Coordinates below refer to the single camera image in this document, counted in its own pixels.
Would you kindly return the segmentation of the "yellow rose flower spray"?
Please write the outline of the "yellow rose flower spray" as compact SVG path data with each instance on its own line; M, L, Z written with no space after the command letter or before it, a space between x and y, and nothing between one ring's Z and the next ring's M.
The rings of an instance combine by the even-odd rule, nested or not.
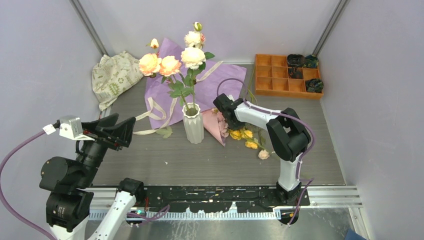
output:
M255 150L260 148L259 140L254 137L254 133L249 129L229 130L228 134L234 140L244 140L247 148Z

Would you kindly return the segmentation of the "purple pink wrapping paper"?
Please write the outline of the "purple pink wrapping paper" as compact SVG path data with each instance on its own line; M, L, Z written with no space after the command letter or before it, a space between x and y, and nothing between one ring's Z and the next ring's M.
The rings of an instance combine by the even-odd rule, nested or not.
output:
M209 69L213 68L216 62L214 60L206 61L206 68L201 72L196 79L199 82L195 85L195 103L199 105L202 112L215 107L213 100L217 97L217 90L219 93L232 95L237 99L240 96L243 84L236 80L229 80L221 83L225 79L239 79L243 81L247 74L247 69L242 66L221 63L212 73L210 73L204 80L201 80L204 74ZM146 80L146 89L144 93L144 100L147 110L150 110L148 98L152 98L166 113L166 119L152 119L150 118L150 126L153 129L161 127L168 119L169 125L173 125L183 120L182 107L178 100L175 104L172 116L169 115L172 98L169 95L170 88L167 83L161 83L162 77L159 75L155 78L148 78Z

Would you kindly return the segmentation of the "pink white flower spray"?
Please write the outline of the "pink white flower spray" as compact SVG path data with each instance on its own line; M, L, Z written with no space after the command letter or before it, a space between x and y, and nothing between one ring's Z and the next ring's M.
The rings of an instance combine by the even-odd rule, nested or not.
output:
M215 55L211 52L204 52L206 37L202 33L203 25L196 21L193 23L193 30L189 31L183 38L185 49L181 52L181 60L186 68L184 84L189 89L192 96L192 103L195 103L195 84L196 77L206 68L206 60Z

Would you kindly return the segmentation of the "small pale pink rosebud stem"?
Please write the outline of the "small pale pink rosebud stem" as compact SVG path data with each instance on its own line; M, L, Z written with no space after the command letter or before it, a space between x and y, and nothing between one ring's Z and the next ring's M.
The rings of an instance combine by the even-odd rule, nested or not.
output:
M251 70L250 77L248 80L248 90L246 99L251 103L257 105L258 100L254 94L254 80L255 80L255 67ZM257 151L257 157L260 160L267 160L271 157L272 151L269 151L266 148L266 139L265 139L265 131L258 127L253 126L252 124L248 124L247 127L243 130L245 133L245 146L249 149Z

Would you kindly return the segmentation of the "peach rose flower stem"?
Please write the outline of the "peach rose flower stem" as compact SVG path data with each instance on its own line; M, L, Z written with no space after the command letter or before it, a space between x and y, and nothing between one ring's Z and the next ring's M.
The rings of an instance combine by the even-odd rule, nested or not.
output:
M139 71L143 76L155 78L161 76L161 83L166 83L169 87L169 96L173 99L179 99L180 105L186 107L185 112L189 113L190 107L187 97L194 93L194 79L192 76L183 76L181 73L182 62L174 55L159 57L159 42L152 39L148 44L154 53L147 53L138 60Z

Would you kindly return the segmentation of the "pink peony flower stem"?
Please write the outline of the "pink peony flower stem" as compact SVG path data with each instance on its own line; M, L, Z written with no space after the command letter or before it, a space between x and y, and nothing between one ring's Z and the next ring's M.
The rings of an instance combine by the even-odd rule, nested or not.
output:
M213 108L212 112L216 116L220 136L224 139L227 138L229 136L229 131L228 131L229 125L228 125L225 117L223 116L223 114L217 108Z

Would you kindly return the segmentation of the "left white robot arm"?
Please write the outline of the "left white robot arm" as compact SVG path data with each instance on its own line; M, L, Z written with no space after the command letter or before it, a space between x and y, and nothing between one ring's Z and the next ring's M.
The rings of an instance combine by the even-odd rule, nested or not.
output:
M111 149L130 146L135 117L118 122L119 114L82 122L77 116L60 118L54 125L61 137L75 141L76 159L55 156L41 168L39 187L50 192L46 222L56 240L82 240L94 193L86 191Z

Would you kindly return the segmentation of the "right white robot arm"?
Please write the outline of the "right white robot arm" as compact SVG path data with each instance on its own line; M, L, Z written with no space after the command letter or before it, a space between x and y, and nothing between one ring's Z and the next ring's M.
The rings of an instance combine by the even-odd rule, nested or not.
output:
M266 130L272 148L280 158L279 178L276 195L283 205L291 205L301 189L301 156L307 151L311 136L297 113L287 108L285 111L271 110L257 106L242 98L230 99L224 93L213 101L232 130L240 130L250 124Z

